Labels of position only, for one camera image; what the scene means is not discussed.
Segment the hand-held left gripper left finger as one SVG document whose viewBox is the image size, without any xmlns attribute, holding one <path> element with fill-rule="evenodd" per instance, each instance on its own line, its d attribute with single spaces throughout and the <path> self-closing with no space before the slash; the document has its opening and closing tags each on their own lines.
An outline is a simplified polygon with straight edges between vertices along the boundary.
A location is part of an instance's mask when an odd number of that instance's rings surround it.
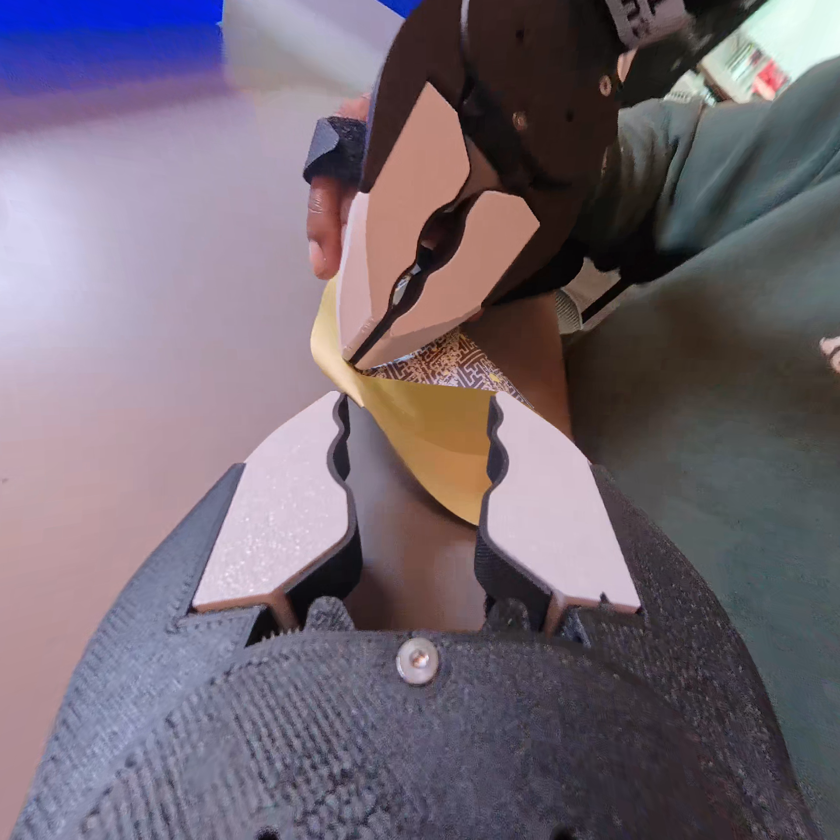
<svg viewBox="0 0 840 840">
<path fill-rule="evenodd" d="M 192 608 L 267 606 L 306 617 L 346 598 L 363 556 L 350 474 L 348 396 L 330 392 L 268 436 L 246 459 L 196 588 Z"/>
</svg>

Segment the person's right forearm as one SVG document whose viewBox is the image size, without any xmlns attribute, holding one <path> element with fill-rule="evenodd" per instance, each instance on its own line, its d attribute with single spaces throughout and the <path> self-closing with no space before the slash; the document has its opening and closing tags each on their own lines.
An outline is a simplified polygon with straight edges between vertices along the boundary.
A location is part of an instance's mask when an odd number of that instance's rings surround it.
<svg viewBox="0 0 840 840">
<path fill-rule="evenodd" d="M 778 100 L 647 100 L 618 113 L 570 241 L 600 271 L 663 276 L 838 175 L 838 89 L 802 78 Z"/>
</svg>

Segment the yellow backed black patterned paper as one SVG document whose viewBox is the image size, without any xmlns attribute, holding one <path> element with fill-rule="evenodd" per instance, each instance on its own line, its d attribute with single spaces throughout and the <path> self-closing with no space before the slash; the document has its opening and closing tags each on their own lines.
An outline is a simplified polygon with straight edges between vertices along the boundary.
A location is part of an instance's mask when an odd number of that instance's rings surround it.
<svg viewBox="0 0 840 840">
<path fill-rule="evenodd" d="M 463 328 L 367 373 L 340 353 L 337 282 L 327 283 L 311 354 L 336 388 L 372 415 L 404 466 L 444 508 L 477 525 L 487 476 L 490 395 L 531 404 Z"/>
</svg>

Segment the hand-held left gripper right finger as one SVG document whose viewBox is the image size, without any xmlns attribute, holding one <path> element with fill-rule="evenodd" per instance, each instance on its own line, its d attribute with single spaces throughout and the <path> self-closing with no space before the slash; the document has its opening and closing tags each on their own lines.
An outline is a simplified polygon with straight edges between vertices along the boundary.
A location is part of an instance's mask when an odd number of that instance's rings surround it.
<svg viewBox="0 0 840 840">
<path fill-rule="evenodd" d="M 490 398 L 487 435 L 490 486 L 475 573 L 490 606 L 518 601 L 530 629 L 545 634 L 575 607 L 638 613 L 642 603 L 587 457 L 503 392 Z"/>
</svg>

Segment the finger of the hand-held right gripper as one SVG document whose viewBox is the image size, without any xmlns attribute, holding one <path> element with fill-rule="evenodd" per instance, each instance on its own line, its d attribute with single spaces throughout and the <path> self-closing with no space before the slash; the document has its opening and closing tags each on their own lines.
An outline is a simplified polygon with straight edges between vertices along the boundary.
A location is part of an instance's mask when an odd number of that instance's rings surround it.
<svg viewBox="0 0 840 840">
<path fill-rule="evenodd" d="M 378 176 L 350 206 L 337 325 L 340 354 L 352 366 L 379 367 L 425 343 L 398 338 L 396 323 L 419 301 L 428 273 L 422 233 L 453 205 L 469 172 L 457 111 L 426 81 Z"/>
<path fill-rule="evenodd" d="M 361 356 L 361 367 L 399 360 L 476 314 L 538 229 L 538 219 L 520 196 L 479 194 L 451 259 L 427 273 L 416 300 Z"/>
</svg>

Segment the dark green cloth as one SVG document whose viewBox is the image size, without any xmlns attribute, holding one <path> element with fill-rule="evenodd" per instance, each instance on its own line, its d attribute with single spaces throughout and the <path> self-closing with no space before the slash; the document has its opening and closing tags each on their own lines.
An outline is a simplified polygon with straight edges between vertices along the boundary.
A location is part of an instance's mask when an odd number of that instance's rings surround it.
<svg viewBox="0 0 840 840">
<path fill-rule="evenodd" d="M 838 243 L 771 244 L 708 251 L 574 341 L 574 434 L 717 594 L 838 838 Z"/>
</svg>

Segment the person's right hand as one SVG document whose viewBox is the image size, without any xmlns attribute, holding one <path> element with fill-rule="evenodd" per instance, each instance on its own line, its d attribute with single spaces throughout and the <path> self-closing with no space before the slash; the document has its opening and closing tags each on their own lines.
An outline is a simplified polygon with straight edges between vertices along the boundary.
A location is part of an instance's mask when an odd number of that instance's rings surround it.
<svg viewBox="0 0 840 840">
<path fill-rule="evenodd" d="M 321 280 L 332 279 L 340 268 L 344 232 L 355 195 L 354 186 L 336 178 L 319 175 L 311 180 L 307 239 L 312 271 Z"/>
</svg>

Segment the blue plastic bin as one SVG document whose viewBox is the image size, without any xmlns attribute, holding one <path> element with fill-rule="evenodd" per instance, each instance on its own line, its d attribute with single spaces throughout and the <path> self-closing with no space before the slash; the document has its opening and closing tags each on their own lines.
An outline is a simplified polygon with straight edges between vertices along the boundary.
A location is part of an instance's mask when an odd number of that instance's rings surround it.
<svg viewBox="0 0 840 840">
<path fill-rule="evenodd" d="M 2 2 L 2 98 L 225 68 L 365 88 L 418 2 Z"/>
</svg>

